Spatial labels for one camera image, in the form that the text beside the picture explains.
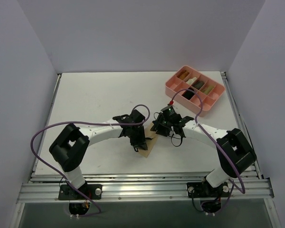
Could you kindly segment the beige underwear with navy trim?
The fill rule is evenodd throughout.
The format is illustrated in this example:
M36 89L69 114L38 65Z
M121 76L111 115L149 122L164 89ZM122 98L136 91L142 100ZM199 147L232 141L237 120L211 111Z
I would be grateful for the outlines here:
M158 135L156 134L156 132L151 131L151 128L153 127L153 123L151 123L146 129L145 129L145 137L146 137L146 144L148 149L147 150L143 150L143 149L139 149L138 153L147 158L149 156L149 154L151 153L153 147L155 146L157 139L158 139Z

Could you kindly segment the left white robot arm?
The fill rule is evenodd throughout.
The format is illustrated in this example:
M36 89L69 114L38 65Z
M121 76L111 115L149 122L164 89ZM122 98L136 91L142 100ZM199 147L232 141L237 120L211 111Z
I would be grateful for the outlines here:
M86 182L80 164L89 146L112 138L128 137L136 152L148 149L142 124L144 120L144 115L134 109L130 114L115 116L100 126L77 127L70 123L62 130L49 152L71 183L71 196L81 199L86 195Z

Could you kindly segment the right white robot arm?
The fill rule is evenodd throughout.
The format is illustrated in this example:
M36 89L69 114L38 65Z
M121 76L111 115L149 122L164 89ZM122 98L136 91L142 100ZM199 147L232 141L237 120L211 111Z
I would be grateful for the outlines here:
M257 160L254 149L238 128L222 130L200 124L196 118L181 117L171 105L161 109L152 123L151 130L159 135L168 137L176 134L181 141L184 138L194 139L217 150L220 166L211 171L201 185L207 196L214 195L219 185L239 177Z

